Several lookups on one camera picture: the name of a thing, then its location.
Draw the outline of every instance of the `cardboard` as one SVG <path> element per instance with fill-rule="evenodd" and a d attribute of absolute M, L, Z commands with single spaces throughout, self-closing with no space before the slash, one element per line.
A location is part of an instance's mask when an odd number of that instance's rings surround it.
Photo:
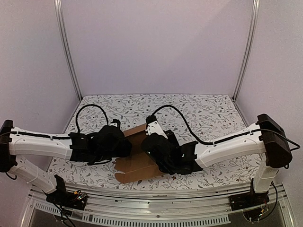
<path fill-rule="evenodd" d="M 132 143 L 129 157 L 117 158 L 115 169 L 123 173 L 115 173 L 116 179 L 121 183 L 135 182 L 163 175 L 158 165 L 144 151 L 141 142 L 146 136 L 146 124 L 124 131 L 125 137 Z"/>

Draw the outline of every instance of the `vent grille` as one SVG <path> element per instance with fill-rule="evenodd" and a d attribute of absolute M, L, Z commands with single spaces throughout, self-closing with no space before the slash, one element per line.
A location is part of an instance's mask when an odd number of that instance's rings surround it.
<path fill-rule="evenodd" d="M 47 213 L 60 215 L 60 211 L 56 207 L 43 202 L 36 201 L 35 208 Z M 106 218 L 95 214 L 83 213 L 82 219 L 80 220 L 83 222 L 108 227 L 208 227 L 230 223 L 228 215 L 220 215 L 211 218 L 201 218 L 192 220 L 151 221 Z"/>

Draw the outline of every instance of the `metal frame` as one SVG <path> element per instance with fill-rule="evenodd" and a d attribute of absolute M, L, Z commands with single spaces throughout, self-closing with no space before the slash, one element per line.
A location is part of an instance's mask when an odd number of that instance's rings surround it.
<path fill-rule="evenodd" d="M 70 51 L 70 47 L 69 47 L 68 40 L 67 40 L 66 30 L 65 30 L 65 23 L 64 23 L 64 18 L 63 18 L 61 0 L 54 0 L 54 3 L 55 3 L 55 11 L 56 11 L 57 20 L 58 20 L 58 26 L 59 26 L 62 46 L 63 46 L 67 66 L 68 66 L 68 69 L 69 69 L 69 72 L 71 75 L 71 81 L 74 86 L 77 98 L 79 101 L 81 101 L 83 96 L 82 96 L 80 86 L 78 83 L 78 79 L 76 76 L 75 67 L 74 67 L 74 64 L 73 64 L 72 58 L 71 58 L 71 51 Z"/>
<path fill-rule="evenodd" d="M 238 104 L 237 104 L 233 99 L 232 99 L 232 103 L 233 103 L 233 105 L 235 106 L 235 108 L 237 109 L 237 111 L 238 111 L 238 113 L 239 113 L 239 115 L 240 115 L 242 121 L 244 122 L 244 125 L 245 125 L 246 127 L 248 127 L 248 126 L 249 126 L 249 123 L 248 123 L 247 119 L 244 117 L 244 114 L 242 113 L 241 109 L 238 107 Z"/>
<path fill-rule="evenodd" d="M 77 109 L 78 109 L 78 107 L 80 106 L 80 104 L 81 104 L 81 101 L 79 101 L 79 102 L 77 103 L 77 106 L 75 107 L 75 109 L 74 109 L 74 111 L 72 112 L 70 118 L 68 119 L 68 122 L 66 123 L 66 125 L 65 125 L 65 127 L 64 127 L 64 129 L 63 129 L 63 131 L 62 131 L 62 134 L 66 133 L 66 130 L 67 130 L 67 128 L 68 128 L 68 126 L 69 126 L 69 124 L 70 124 L 72 118 L 73 118 L 74 115 L 76 114 Z"/>
<path fill-rule="evenodd" d="M 245 71 L 246 71 L 248 61 L 249 61 L 249 58 L 250 58 L 251 47 L 252 47 L 253 38 L 254 38 L 254 34 L 255 34 L 255 30 L 256 30 L 256 26 L 257 26 L 259 6 L 260 6 L 260 0 L 254 0 L 253 1 L 253 6 L 252 6 L 251 20 L 250 20 L 249 36 L 248 36 L 248 39 L 247 39 L 245 53 L 244 53 L 242 65 L 241 65 L 241 68 L 240 68 L 236 88 L 235 88 L 234 93 L 232 95 L 232 100 L 234 100 L 234 101 L 237 101 L 237 98 L 239 96 L 241 86 L 242 86 L 242 83 L 243 83 L 243 79 L 244 79 L 244 76 L 245 76 Z"/>
<path fill-rule="evenodd" d="M 55 5 L 55 11 L 56 11 L 57 20 L 58 20 L 58 26 L 59 26 L 62 46 L 64 49 L 65 58 L 66 58 L 69 72 L 71 75 L 71 80 L 72 80 L 77 98 L 79 99 L 79 101 L 81 101 L 83 99 L 83 95 L 80 90 L 80 86 L 79 86 L 78 79 L 76 76 L 76 71 L 75 71 L 74 64 L 73 64 L 72 58 L 71 58 L 71 51 L 69 48 L 67 33 L 66 33 L 66 29 L 65 29 L 61 0 L 54 0 L 54 5 Z M 254 34 L 255 34 L 255 30 L 256 30 L 256 26 L 257 26 L 259 6 L 260 6 L 260 0 L 253 0 L 249 36 L 247 39 L 245 53 L 244 53 L 244 57 L 242 60 L 236 87 L 235 87 L 234 93 L 232 95 L 233 101 L 236 101 L 239 96 L 241 86 L 243 83 L 243 79 L 244 79 L 244 75 L 245 75 L 245 71 L 246 71 L 246 68 L 248 65 L 250 52 L 251 52 L 251 48 L 252 48 L 252 43 L 253 43 L 253 38 L 254 38 Z"/>
<path fill-rule="evenodd" d="M 276 187 L 285 224 L 287 227 L 294 227 L 293 215 L 283 185 L 278 184 Z M 229 223 L 229 214 L 242 212 L 242 210 L 231 211 L 228 197 L 249 191 L 250 184 L 222 186 L 215 188 L 215 191 L 214 188 L 205 188 L 140 193 L 133 190 L 67 184 L 67 190 L 76 189 L 87 192 L 89 199 L 84 211 L 73 211 L 71 217 L 73 220 L 102 226 L 206 227 Z M 276 192 L 272 187 L 269 189 L 269 198 L 270 203 L 275 202 Z M 35 186 L 29 194 L 22 227 L 29 226 L 34 209 L 59 215 L 56 207 L 47 203 L 45 195 Z"/>

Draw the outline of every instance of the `floral tablecloth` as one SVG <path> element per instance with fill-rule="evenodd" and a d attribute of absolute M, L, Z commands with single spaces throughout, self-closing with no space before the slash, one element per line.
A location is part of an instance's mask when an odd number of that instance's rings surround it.
<path fill-rule="evenodd" d="M 239 113 L 226 95 L 86 96 L 78 109 L 86 104 L 100 105 L 110 121 L 114 118 L 121 121 L 122 130 L 145 123 L 148 115 L 166 104 L 181 110 L 193 132 L 203 140 L 216 139 L 245 128 Z M 164 130 L 174 131 L 180 144 L 194 140 L 174 110 L 162 109 L 156 116 Z M 85 108 L 79 117 L 82 133 L 99 131 L 105 123 L 102 112 L 96 107 Z M 77 131 L 75 115 L 66 133 L 73 131 Z M 68 183 L 87 186 L 132 190 L 182 190 L 249 182 L 258 169 L 259 160 L 258 155 L 249 155 L 217 163 L 189 175 L 163 175 L 127 184 L 121 184 L 115 179 L 115 160 L 105 165 L 87 166 L 84 163 L 72 163 L 55 157 L 48 172 L 58 174 Z"/>

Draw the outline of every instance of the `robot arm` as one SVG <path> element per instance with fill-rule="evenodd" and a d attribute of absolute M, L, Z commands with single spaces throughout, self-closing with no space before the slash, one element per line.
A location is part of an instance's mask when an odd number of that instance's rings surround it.
<path fill-rule="evenodd" d="M 142 142 L 142 150 L 164 173 L 190 174 L 224 160 L 260 154 L 261 164 L 251 181 L 251 191 L 230 197 L 233 210 L 269 201 L 267 194 L 272 180 L 279 168 L 292 160 L 289 145 L 283 139 L 283 129 L 266 114 L 259 115 L 257 123 L 240 132 L 203 144 L 193 141 L 181 146 L 174 133 L 171 130 L 164 131 L 154 116 L 148 117 L 146 122 L 148 137 Z"/>
<path fill-rule="evenodd" d="M 99 132 L 88 135 L 39 134 L 13 127 L 6 120 L 0 130 L 0 172 L 17 175 L 39 187 L 49 202 L 83 210 L 87 194 L 67 192 L 64 180 L 38 168 L 23 155 L 59 157 L 69 161 L 93 165 L 112 157 L 127 157 L 132 145 L 114 120 Z"/>

